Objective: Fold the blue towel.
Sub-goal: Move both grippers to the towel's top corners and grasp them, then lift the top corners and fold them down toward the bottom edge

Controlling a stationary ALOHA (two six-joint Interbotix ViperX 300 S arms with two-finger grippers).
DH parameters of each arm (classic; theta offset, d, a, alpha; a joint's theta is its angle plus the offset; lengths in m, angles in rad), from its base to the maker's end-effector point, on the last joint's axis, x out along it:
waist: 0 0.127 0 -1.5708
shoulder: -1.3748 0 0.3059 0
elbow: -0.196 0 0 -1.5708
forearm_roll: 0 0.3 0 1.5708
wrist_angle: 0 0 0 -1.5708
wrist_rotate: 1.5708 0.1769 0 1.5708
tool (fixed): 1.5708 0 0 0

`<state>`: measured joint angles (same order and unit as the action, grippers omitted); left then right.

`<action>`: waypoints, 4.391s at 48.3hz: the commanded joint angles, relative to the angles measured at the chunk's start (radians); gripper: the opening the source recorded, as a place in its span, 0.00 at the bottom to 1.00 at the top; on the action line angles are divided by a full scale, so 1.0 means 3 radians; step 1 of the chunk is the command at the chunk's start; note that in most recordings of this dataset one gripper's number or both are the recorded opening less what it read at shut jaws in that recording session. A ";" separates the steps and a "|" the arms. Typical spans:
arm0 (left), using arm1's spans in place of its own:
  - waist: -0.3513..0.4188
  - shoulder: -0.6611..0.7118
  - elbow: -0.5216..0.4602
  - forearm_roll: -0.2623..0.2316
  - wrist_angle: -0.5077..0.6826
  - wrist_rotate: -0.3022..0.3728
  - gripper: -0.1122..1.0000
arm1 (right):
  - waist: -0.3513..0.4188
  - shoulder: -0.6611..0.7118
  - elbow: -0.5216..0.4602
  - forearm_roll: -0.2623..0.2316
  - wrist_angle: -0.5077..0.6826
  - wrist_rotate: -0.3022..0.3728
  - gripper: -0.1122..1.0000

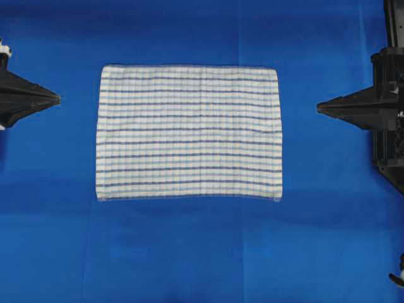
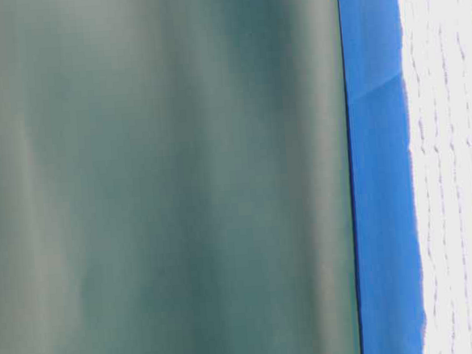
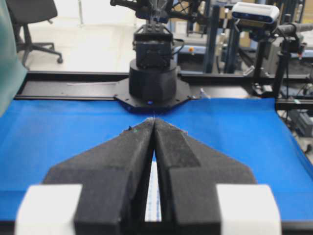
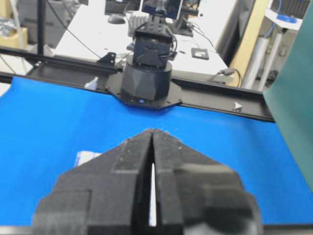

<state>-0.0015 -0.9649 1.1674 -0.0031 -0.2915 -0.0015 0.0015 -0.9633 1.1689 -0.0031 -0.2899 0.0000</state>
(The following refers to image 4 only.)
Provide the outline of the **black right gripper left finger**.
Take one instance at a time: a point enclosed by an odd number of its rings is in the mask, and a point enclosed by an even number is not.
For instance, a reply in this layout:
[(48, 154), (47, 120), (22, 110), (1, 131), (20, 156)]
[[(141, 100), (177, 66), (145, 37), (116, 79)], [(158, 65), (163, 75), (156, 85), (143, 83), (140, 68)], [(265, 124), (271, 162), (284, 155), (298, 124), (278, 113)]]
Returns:
[(35, 235), (142, 235), (148, 226), (152, 132), (61, 174), (38, 204)]

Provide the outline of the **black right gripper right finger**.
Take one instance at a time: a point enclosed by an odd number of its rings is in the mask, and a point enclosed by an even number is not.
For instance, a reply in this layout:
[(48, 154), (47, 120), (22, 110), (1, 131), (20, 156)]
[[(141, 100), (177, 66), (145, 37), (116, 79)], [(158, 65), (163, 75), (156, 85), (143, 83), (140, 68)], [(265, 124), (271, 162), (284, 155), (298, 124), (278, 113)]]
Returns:
[(163, 235), (261, 235), (255, 197), (239, 174), (167, 133), (153, 134)]

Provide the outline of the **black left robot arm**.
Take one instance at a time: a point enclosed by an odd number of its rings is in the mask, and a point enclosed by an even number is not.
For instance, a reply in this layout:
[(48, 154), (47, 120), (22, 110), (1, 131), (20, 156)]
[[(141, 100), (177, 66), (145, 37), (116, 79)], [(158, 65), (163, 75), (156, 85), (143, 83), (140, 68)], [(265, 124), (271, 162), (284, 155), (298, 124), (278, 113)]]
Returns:
[(172, 82), (177, 40), (166, 23), (177, 19), (180, 0), (146, 0), (142, 11), (147, 22), (134, 30), (133, 53), (126, 57), (122, 72), (110, 75), (106, 90), (123, 103), (159, 110), (182, 103), (181, 87)]

